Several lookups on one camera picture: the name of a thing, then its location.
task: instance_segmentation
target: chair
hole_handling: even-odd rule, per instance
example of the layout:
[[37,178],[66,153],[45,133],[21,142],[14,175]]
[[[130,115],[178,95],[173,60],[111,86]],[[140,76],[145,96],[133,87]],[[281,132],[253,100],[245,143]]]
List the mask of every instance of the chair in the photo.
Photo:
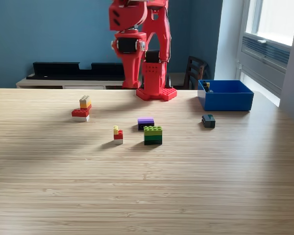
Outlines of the chair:
[[197,90],[198,89],[198,81],[202,80],[205,75],[207,77],[208,70],[209,70],[209,67],[205,61],[200,60],[200,59],[193,57],[193,56],[189,56],[187,68],[186,68],[186,72],[185,72],[183,89],[189,90],[190,82],[191,82],[192,90]]

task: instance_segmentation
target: green lego brick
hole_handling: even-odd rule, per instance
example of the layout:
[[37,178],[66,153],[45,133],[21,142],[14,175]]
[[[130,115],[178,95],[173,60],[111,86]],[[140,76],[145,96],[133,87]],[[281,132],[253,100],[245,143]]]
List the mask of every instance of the green lego brick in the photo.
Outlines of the green lego brick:
[[161,141],[162,136],[144,136],[145,141]]
[[162,127],[161,126],[145,126],[144,135],[145,136],[161,136]]
[[144,145],[154,145],[154,144],[162,144],[162,140],[161,141],[145,141]]

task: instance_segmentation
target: lego brick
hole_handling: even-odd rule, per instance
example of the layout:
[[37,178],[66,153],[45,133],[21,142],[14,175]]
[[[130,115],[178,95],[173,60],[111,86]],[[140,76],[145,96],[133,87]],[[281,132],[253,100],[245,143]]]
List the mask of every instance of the lego brick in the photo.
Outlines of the lego brick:
[[145,136],[161,136],[162,128],[161,126],[145,126],[144,135]]
[[155,123],[153,120],[138,121],[138,124]]
[[113,135],[114,139],[115,140],[121,140],[123,139],[123,131],[122,130],[119,130],[118,134],[117,135]]
[[144,136],[144,141],[162,141],[162,136]]
[[206,92],[209,92],[209,87],[203,86],[203,88],[205,89]]
[[216,120],[213,117],[213,115],[211,115],[211,114],[209,114],[209,115],[204,114],[202,116],[201,121],[202,121],[204,127],[206,127],[206,128],[215,128],[215,126],[216,126]]
[[204,87],[209,87],[209,88],[210,88],[210,82],[204,82],[204,83],[202,83],[202,85],[203,85]]
[[153,117],[140,117],[140,118],[137,119],[137,121],[139,123],[140,121],[151,121],[151,122],[153,122],[154,120],[153,120]]
[[91,102],[89,102],[87,104],[81,104],[80,103],[79,106],[80,106],[81,109],[87,109],[89,106],[90,107],[92,106],[92,103]]
[[139,123],[138,124],[138,130],[143,131],[145,126],[154,126],[155,123]]
[[120,144],[123,144],[123,139],[120,139],[120,140],[114,140],[113,142],[114,142],[114,144],[116,144],[116,145],[120,145]]
[[162,140],[161,141],[145,141],[144,142],[144,145],[154,145],[154,144],[162,145]]
[[119,133],[118,126],[113,126],[113,135],[117,135]]
[[72,117],[74,121],[89,121],[89,115],[87,117]]
[[89,105],[86,109],[84,109],[84,108],[80,108],[81,110],[90,110],[92,108],[92,105]]
[[79,103],[80,104],[87,104],[87,103],[90,103],[91,102],[91,99],[89,98],[88,95],[84,95],[80,100],[79,100]]
[[89,116],[89,111],[88,110],[74,109],[72,111],[72,117],[82,117],[82,118],[85,118],[87,116]]

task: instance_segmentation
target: blue plastic bin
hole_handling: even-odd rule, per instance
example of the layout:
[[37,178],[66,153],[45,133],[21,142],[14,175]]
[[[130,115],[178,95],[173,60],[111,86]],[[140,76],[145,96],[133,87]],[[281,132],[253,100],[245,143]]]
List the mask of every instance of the blue plastic bin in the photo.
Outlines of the blue plastic bin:
[[198,84],[198,98],[206,111],[250,111],[254,92],[239,80],[205,80],[210,83],[206,92],[203,80]]

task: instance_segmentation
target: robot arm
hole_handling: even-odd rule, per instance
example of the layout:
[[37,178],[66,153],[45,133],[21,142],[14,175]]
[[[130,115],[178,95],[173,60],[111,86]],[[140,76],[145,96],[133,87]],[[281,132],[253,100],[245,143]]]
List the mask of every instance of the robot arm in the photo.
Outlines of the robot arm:
[[[139,68],[143,58],[144,84],[136,91],[143,100],[169,100],[177,95],[167,78],[171,56],[171,34],[168,20],[169,0],[113,0],[109,8],[110,29],[116,30],[112,48],[122,59],[125,81],[123,88],[139,88]],[[143,24],[143,32],[135,26]],[[160,51],[147,51],[154,34]]]

